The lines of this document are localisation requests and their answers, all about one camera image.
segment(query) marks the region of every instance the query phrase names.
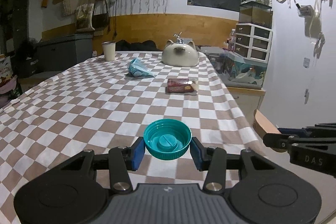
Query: white ceramic cat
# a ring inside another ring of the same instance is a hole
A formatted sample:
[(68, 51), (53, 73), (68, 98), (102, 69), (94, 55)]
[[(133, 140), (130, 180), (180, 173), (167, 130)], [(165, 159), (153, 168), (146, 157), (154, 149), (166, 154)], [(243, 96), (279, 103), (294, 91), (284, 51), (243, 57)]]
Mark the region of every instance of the white ceramic cat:
[(173, 67), (195, 67), (199, 62), (195, 43), (174, 43), (168, 40), (162, 53), (162, 62)]

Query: crumpled blue wrapper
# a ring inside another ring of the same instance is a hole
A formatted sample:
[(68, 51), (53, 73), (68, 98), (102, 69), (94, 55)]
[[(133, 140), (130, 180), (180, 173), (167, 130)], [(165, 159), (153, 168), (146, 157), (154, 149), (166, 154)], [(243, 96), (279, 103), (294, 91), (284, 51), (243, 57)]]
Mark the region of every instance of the crumpled blue wrapper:
[(154, 77), (154, 74), (152, 74), (137, 58), (129, 63), (128, 73), (133, 77)]

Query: white cup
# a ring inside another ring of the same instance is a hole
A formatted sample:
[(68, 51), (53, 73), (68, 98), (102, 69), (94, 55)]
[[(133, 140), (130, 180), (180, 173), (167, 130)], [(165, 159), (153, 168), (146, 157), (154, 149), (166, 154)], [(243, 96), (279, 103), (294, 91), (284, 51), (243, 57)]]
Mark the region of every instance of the white cup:
[(103, 46), (105, 61), (114, 61), (116, 58), (116, 43), (104, 42), (101, 45)]

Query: silver bolt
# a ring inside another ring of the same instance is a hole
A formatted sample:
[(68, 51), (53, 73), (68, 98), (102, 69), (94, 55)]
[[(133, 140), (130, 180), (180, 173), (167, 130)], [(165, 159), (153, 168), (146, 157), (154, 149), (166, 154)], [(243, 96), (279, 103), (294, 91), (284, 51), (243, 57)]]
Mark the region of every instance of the silver bolt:
[(113, 188), (118, 191), (126, 191), (130, 188), (130, 185), (127, 182), (117, 182), (113, 185)]
[(210, 182), (205, 186), (205, 188), (207, 188), (209, 191), (217, 192), (220, 191), (223, 186), (217, 182)]

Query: teal bottle cap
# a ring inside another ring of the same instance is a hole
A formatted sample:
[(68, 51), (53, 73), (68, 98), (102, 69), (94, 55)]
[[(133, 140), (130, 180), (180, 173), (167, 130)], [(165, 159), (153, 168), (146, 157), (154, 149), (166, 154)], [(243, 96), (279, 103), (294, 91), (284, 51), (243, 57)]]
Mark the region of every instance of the teal bottle cap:
[(152, 122), (143, 133), (146, 148), (160, 160), (174, 160), (189, 148), (191, 131), (184, 123), (173, 119)]

